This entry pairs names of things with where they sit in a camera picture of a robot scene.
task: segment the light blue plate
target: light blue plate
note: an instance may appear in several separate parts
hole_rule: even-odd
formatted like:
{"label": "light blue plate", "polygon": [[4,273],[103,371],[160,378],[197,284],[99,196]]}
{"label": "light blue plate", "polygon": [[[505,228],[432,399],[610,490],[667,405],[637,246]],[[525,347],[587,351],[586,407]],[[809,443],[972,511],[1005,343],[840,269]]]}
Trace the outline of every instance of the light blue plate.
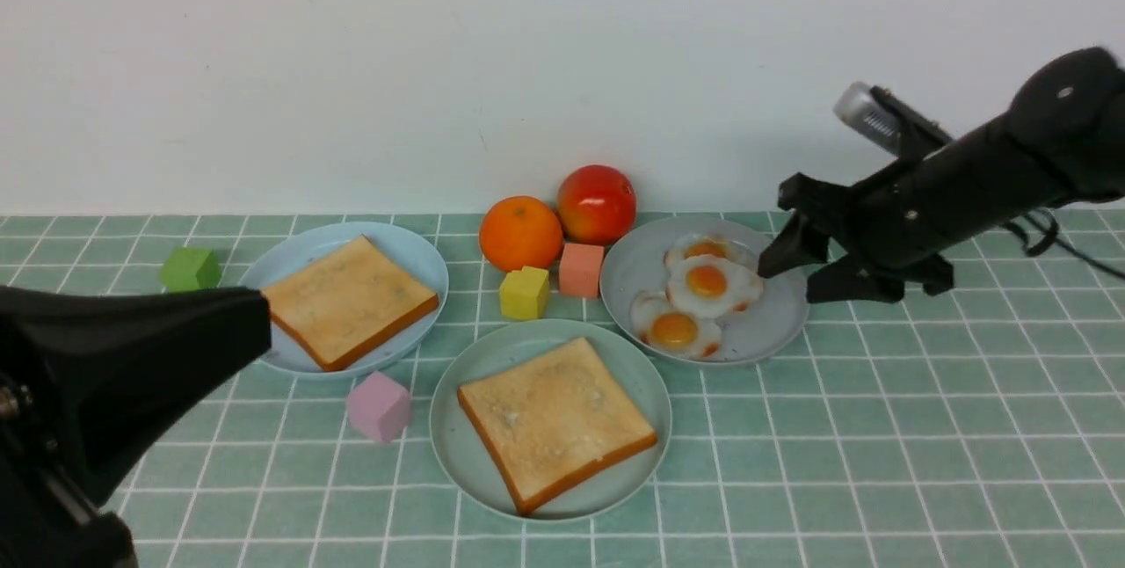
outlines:
{"label": "light blue plate", "polygon": [[388,259],[399,268],[410,272],[422,285],[426,285],[438,295],[438,310],[411,324],[398,335],[392,336],[387,343],[361,357],[351,368],[340,372],[325,372],[314,362],[308,352],[300,348],[291,336],[272,325],[273,348],[259,361],[281,372],[309,379],[350,379],[386,368],[403,359],[417,346],[433,328],[434,321],[446,308],[449,296],[449,268],[438,247],[430,244],[406,228],[390,224],[349,223],[310,228],[290,240],[284,241],[277,247],[270,249],[251,264],[250,270],[242,276],[241,285],[249,288],[266,288],[268,285],[297,272],[302,268],[320,259],[322,255],[336,251],[356,236],[367,236]]}
{"label": "light blue plate", "polygon": [[[649,421],[656,431],[656,447],[608,468],[522,517],[488,449],[458,404],[457,389],[468,380],[534,359],[576,336],[585,336],[593,344],[605,368]],[[610,328],[585,321],[522,321],[482,336],[449,364],[434,388],[430,440],[446,476],[488,511],[518,521],[575,522],[621,506],[660,467],[672,442],[672,397],[652,360]]]}

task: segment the toy block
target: toy block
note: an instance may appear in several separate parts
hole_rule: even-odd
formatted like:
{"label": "toy block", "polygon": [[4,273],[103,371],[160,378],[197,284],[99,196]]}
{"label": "toy block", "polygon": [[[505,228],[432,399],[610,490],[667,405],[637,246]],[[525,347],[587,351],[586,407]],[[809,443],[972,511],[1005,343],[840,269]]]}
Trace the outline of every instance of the toy block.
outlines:
{"label": "toy block", "polygon": [[559,292],[576,298],[597,298],[605,247],[600,244],[567,243],[559,260]]}
{"label": "toy block", "polygon": [[344,407],[352,427],[380,444],[397,439],[411,423],[411,393],[381,372],[350,391]]}
{"label": "toy block", "polygon": [[216,288],[223,277],[223,268],[218,264],[210,249],[177,247],[164,260],[160,269],[160,282],[169,291],[196,291],[200,288]]}
{"label": "toy block", "polygon": [[550,272],[541,268],[522,268],[504,276],[500,283],[500,313],[519,321],[539,319],[547,312]]}

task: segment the fake egg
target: fake egg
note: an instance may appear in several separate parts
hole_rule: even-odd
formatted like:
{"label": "fake egg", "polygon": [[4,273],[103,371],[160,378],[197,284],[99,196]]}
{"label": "fake egg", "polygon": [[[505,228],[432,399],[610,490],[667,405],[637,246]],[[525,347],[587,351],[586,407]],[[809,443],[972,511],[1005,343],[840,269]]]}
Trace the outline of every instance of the fake egg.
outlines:
{"label": "fake egg", "polygon": [[745,264],[692,255],[673,264],[667,297],[673,307],[702,319],[745,312],[762,299],[765,283]]}
{"label": "fake egg", "polygon": [[719,324],[676,310],[664,292],[638,292],[629,316],[640,341],[669,355],[699,360],[713,354],[722,344]]}
{"label": "fake egg", "polygon": [[727,259],[736,264],[753,271],[757,268],[754,255],[747,252],[740,244],[719,234],[686,234],[680,236],[672,243],[672,247],[664,254],[664,265],[672,271],[675,264],[683,260],[694,259],[696,255],[714,255],[717,259]]}

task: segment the tomato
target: tomato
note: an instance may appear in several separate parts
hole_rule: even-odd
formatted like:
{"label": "tomato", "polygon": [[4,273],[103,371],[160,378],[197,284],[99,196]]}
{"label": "tomato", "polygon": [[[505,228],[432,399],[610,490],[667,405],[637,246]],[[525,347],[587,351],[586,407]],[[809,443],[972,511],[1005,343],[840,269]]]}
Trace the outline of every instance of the tomato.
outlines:
{"label": "tomato", "polygon": [[556,208],[562,232],[580,244],[613,244],[637,220],[637,192],[615,168],[590,164],[559,187]]}

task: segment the green cube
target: green cube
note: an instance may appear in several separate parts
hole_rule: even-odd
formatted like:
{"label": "green cube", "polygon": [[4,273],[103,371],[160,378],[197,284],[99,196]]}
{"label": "green cube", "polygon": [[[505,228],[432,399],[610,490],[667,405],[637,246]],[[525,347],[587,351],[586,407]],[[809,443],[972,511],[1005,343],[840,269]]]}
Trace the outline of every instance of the green cube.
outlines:
{"label": "green cube", "polygon": [[196,291],[216,288],[223,277],[215,253],[210,249],[177,247],[160,269],[160,282],[169,291]]}

